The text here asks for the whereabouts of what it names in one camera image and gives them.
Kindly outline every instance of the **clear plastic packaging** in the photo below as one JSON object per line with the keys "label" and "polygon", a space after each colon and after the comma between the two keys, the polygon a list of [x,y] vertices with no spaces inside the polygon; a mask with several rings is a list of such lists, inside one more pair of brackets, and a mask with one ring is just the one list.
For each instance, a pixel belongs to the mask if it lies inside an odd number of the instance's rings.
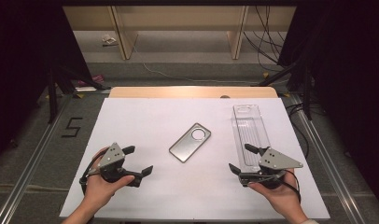
{"label": "clear plastic packaging", "polygon": [[268,135],[257,105],[234,105],[232,127],[242,173],[260,170],[260,154],[245,149],[245,144],[269,147]]}

